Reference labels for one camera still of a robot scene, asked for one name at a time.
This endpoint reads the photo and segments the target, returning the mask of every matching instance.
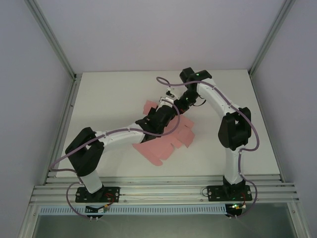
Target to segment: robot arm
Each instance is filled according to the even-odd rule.
[[[181,72],[180,78],[184,83],[202,81],[215,85],[211,75],[205,70],[195,73],[191,68],[187,68]],[[245,186],[245,181],[238,174],[238,151],[248,143],[248,138],[251,136],[249,124],[235,110],[230,108],[220,97],[219,92],[216,92],[213,88],[202,83],[192,83],[186,87],[187,91],[179,98],[169,90],[167,96],[161,98],[161,104],[156,109],[152,108],[147,116],[128,127],[138,129],[138,131],[120,131],[119,129],[116,130],[119,131],[117,133],[106,135],[106,132],[94,132],[88,127],[78,134],[66,149],[66,154],[91,139],[101,136],[98,140],[89,144],[88,148],[84,147],[68,156],[77,175],[91,195],[97,196],[103,188],[96,172],[102,153],[123,144],[143,143],[159,137],[159,134],[163,133],[170,120],[177,115],[172,104],[175,105],[180,114],[183,114],[196,102],[199,96],[205,98],[222,118],[218,137],[221,144],[226,148],[226,170],[223,179],[225,193],[230,196],[230,194]],[[240,110],[251,119],[248,108]]]
[[[213,79],[205,79],[214,87],[216,86]],[[205,98],[205,100],[212,106],[217,112],[220,118],[222,118],[221,126],[218,132],[218,137],[221,144],[225,147],[226,153],[226,167],[223,177],[224,190],[227,195],[233,194],[236,190],[241,190],[245,186],[245,181],[242,179],[238,172],[238,157],[241,148],[245,148],[248,143],[249,137],[251,137],[251,127],[231,106],[239,108],[236,104],[232,103],[231,106],[220,96],[218,92],[200,83],[197,86],[198,94]],[[251,120],[251,112],[248,108],[240,109],[240,111]],[[243,173],[243,158],[241,159],[241,173]]]

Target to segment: pink cloth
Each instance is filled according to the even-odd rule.
[[[156,108],[158,105],[155,102],[147,101],[143,108],[143,114],[147,115],[151,108]],[[164,132],[172,130],[177,123],[177,116],[170,121]],[[186,118],[180,116],[180,124],[178,128],[170,135],[156,138],[142,144],[133,144],[133,147],[139,151],[152,164],[161,166],[162,160],[167,160],[173,153],[174,148],[180,148],[183,144],[188,148],[195,137],[191,128],[194,123]]]

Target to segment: cable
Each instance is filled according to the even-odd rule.
[[[59,171],[71,171],[71,172],[76,173],[76,171],[74,171],[74,170],[72,170],[72,169],[61,169],[61,170],[58,170],[58,169],[53,169],[53,167],[54,167],[57,163],[59,163],[60,161],[66,159],[67,157],[71,156],[72,154],[76,153],[77,151],[81,150],[82,148],[86,147],[87,145],[93,143],[94,141],[99,140],[99,139],[101,139],[101,138],[103,138],[103,137],[105,137],[105,136],[107,136],[107,135],[111,135],[111,134],[117,133],[117,132],[122,132],[122,131],[138,131],[138,132],[142,132],[142,133],[144,133],[144,134],[153,135],[153,136],[165,136],[165,135],[169,135],[169,134],[173,133],[173,132],[177,129],[177,127],[179,126],[179,123],[180,123],[180,112],[179,112],[178,108],[177,108],[173,103],[171,103],[170,101],[167,101],[167,100],[165,100],[165,99],[162,99],[162,101],[163,101],[163,102],[170,103],[170,104],[175,108],[175,110],[176,110],[176,112],[177,112],[177,115],[178,115],[178,117],[177,117],[177,123],[176,123],[175,127],[174,127],[172,130],[170,130],[169,132],[166,132],[166,133],[163,133],[163,134],[155,134],[155,133],[151,133],[151,132],[148,132],[148,131],[145,131],[145,130],[141,130],[141,129],[137,129],[137,128],[130,128],[130,129],[128,129],[128,128],[121,128],[121,129],[112,130],[112,131],[107,132],[106,134],[102,134],[102,135],[100,135],[100,136],[97,136],[96,138],[93,138],[93,139],[87,141],[86,143],[84,143],[84,144],[82,144],[81,146],[77,147],[76,149],[72,150],[72,151],[69,152],[68,154],[66,154],[66,155],[64,155],[64,156],[62,156],[62,157],[60,157],[58,160],[56,160],[55,162],[53,162],[53,163],[50,165],[49,169],[50,169],[51,171],[56,171],[56,172],[59,172]]]
[[[195,104],[193,104],[193,106],[194,107],[200,107],[200,106],[202,106],[203,104],[205,104],[205,102],[206,102],[206,100],[204,100],[202,103],[200,103],[199,105],[195,105]]]
[[[191,81],[191,82],[180,83],[180,84],[171,84],[171,83],[169,83],[169,81],[168,81],[167,79],[162,78],[162,77],[157,77],[157,81],[158,81],[159,83],[161,83],[161,84],[163,84],[163,85],[166,85],[166,86],[169,86],[169,87],[170,87],[170,86],[174,86],[174,87],[176,87],[176,86],[185,86],[185,85],[193,84],[193,83],[202,83],[202,84],[205,84],[205,85],[211,87],[212,89],[214,89],[214,90],[223,98],[223,100],[224,100],[233,110],[235,110],[239,115],[241,115],[241,116],[248,122],[248,124],[249,124],[250,127],[252,128],[252,130],[253,130],[253,132],[254,132],[254,134],[255,134],[255,136],[256,136],[256,139],[257,139],[257,145],[256,145],[255,148],[253,148],[253,149],[247,149],[247,148],[242,148],[242,149],[240,149],[240,150],[239,150],[239,157],[238,157],[238,171],[239,171],[239,175],[241,176],[242,179],[244,179],[245,181],[251,183],[251,184],[254,186],[254,188],[255,188],[255,198],[254,198],[254,201],[253,201],[251,207],[249,208],[248,211],[246,211],[245,213],[241,214],[240,217],[246,215],[246,214],[252,209],[252,207],[255,205],[255,202],[256,202],[257,197],[258,197],[258,190],[257,190],[256,185],[255,185],[252,181],[246,179],[246,178],[243,176],[243,174],[241,173],[241,153],[242,153],[242,151],[255,151],[255,150],[258,149],[258,147],[259,147],[259,145],[260,145],[260,139],[259,139],[259,135],[258,135],[257,130],[255,129],[255,127],[253,126],[253,124],[251,123],[251,121],[250,121],[241,111],[239,111],[237,108],[235,108],[233,105],[231,105],[230,101],[221,93],[221,91],[219,91],[219,90],[218,90],[215,86],[213,86],[212,84],[209,84],[209,83],[203,82],[203,81]],[[168,102],[168,103],[172,104],[172,106],[175,108],[175,110],[176,110],[176,112],[177,112],[177,115],[178,115],[177,124],[176,124],[176,126],[175,126],[171,131],[169,131],[169,132],[167,132],[167,133],[163,133],[163,134],[155,134],[155,133],[147,132],[147,131],[144,131],[144,130],[141,130],[141,129],[137,129],[137,128],[130,128],[130,129],[128,129],[128,128],[122,128],[122,129],[112,130],[112,131],[107,132],[106,134],[102,134],[102,135],[100,135],[100,136],[97,136],[96,138],[93,138],[93,139],[89,140],[88,142],[86,142],[86,143],[84,143],[83,145],[77,147],[76,149],[74,149],[73,151],[69,152],[68,154],[62,156],[61,158],[59,158],[58,160],[56,160],[55,162],[53,162],[53,163],[50,165],[49,169],[52,170],[53,167],[54,167],[57,163],[59,163],[60,161],[66,159],[67,157],[71,156],[72,154],[76,153],[77,151],[81,150],[82,148],[86,147],[86,146],[89,145],[90,143],[92,143],[92,142],[94,142],[94,141],[96,141],[96,140],[99,140],[99,139],[101,139],[101,138],[103,138],[103,137],[105,137],[105,136],[107,136],[107,135],[111,135],[111,134],[114,134],[114,133],[117,133],[117,132],[122,132],[122,131],[138,131],[138,132],[142,132],[142,133],[144,133],[144,134],[153,135],[153,136],[165,136],[165,135],[169,135],[169,134],[173,133],[173,132],[177,129],[177,127],[179,126],[179,123],[180,123],[180,112],[179,112],[178,108],[177,108],[173,103],[171,103],[171,102],[169,102],[169,101],[167,101],[167,100],[164,100],[164,99],[162,99],[162,101]],[[73,172],[72,169],[61,169],[61,170],[57,170],[57,171],[72,171],[72,172]],[[77,212],[77,211],[72,207],[72,205],[71,205],[70,202],[69,202],[68,192],[69,192],[70,188],[71,188],[73,185],[75,185],[75,184],[80,184],[80,183],[79,183],[79,182],[74,182],[74,183],[72,183],[72,184],[67,188],[67,190],[66,190],[66,201],[67,201],[67,204],[69,205],[69,207],[71,208],[71,210],[72,210],[73,212],[75,212],[78,216],[81,216],[81,217],[84,217],[84,218],[88,218],[87,216],[85,216],[85,215],[80,214],[79,212]]]
[[[204,197],[208,197],[208,196],[204,195],[204,190],[205,190],[205,189],[207,189],[207,188],[206,188],[206,187],[203,188],[203,190],[202,190],[202,195],[203,195]]]
[[[157,81],[160,83],[160,84],[163,84],[163,85],[166,85],[166,86],[173,86],[173,87],[178,87],[178,86],[186,86],[188,84],[193,84],[193,83],[201,83],[201,84],[204,84],[204,85],[207,85],[209,87],[211,87],[212,89],[214,89],[214,91],[216,91],[220,97],[223,98],[223,100],[228,104],[228,106],[230,106],[233,110],[235,110],[240,116],[242,116],[246,121],[247,123],[250,125],[250,127],[252,128],[255,136],[256,136],[256,140],[257,140],[257,144],[255,146],[255,148],[253,149],[247,149],[247,148],[241,148],[239,150],[239,156],[238,156],[238,172],[239,172],[239,175],[242,179],[244,179],[246,182],[249,182],[250,184],[252,184],[252,186],[254,187],[255,189],[255,197],[254,197],[254,200],[253,200],[253,203],[251,205],[251,207],[243,214],[241,214],[239,217],[241,216],[245,216],[247,213],[250,212],[250,210],[254,207],[256,201],[257,201],[257,198],[258,198],[258,189],[257,189],[257,186],[251,181],[251,180],[248,180],[244,177],[244,175],[241,173],[241,154],[243,151],[256,151],[259,146],[260,146],[260,138],[259,138],[259,134],[256,130],[256,128],[254,127],[254,125],[251,123],[251,121],[247,118],[246,115],[244,115],[240,110],[238,110],[237,108],[235,108],[235,106],[233,106],[231,104],[231,102],[223,95],[223,93],[217,89],[214,85],[210,84],[210,83],[207,83],[207,82],[204,82],[204,81],[191,81],[191,82],[186,82],[186,83],[177,83],[177,84],[171,84],[167,79],[165,78],[162,78],[162,77],[157,77]]]
[[[244,193],[241,193],[243,196],[243,205],[246,205],[246,196],[244,195]]]
[[[70,186],[67,188],[67,190],[66,190],[66,202],[67,202],[68,206],[70,207],[70,209],[71,209],[74,213],[76,213],[76,214],[77,214],[78,216],[80,216],[80,217],[83,217],[83,218],[85,218],[85,219],[89,219],[89,220],[90,220],[89,217],[87,217],[87,216],[85,216],[85,215],[80,214],[79,212],[77,212],[76,209],[70,204],[70,201],[69,201],[69,198],[68,198],[68,193],[69,193],[70,188],[71,188],[73,185],[75,185],[75,184],[80,184],[80,183],[79,183],[79,182],[73,182],[73,183],[71,183]]]
[[[109,195],[112,196],[112,202],[111,202],[111,203],[108,203],[108,204],[105,205],[105,206],[110,206],[111,204],[114,203],[114,197],[113,197],[113,195],[112,195],[111,193],[106,193],[106,194],[105,194],[105,196],[107,196],[107,197],[110,199]]]

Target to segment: gray floor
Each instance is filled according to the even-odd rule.
[[[250,214],[104,216],[89,222],[78,216],[41,216],[33,238],[295,238],[286,204],[257,204]]]

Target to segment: black mounting plate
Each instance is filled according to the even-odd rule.
[[[120,187],[102,187],[97,192],[91,194],[86,187],[79,187],[76,192],[75,202],[77,203],[112,203],[119,202]]]
[[[244,201],[243,195],[245,195],[246,201],[252,201],[252,194],[250,191],[250,186],[245,185],[245,188],[243,190],[240,190],[237,194],[232,195],[231,197],[228,197],[224,190],[222,185],[215,185],[215,186],[207,186],[207,195],[208,195],[208,201],[209,202],[216,202],[216,201]]]

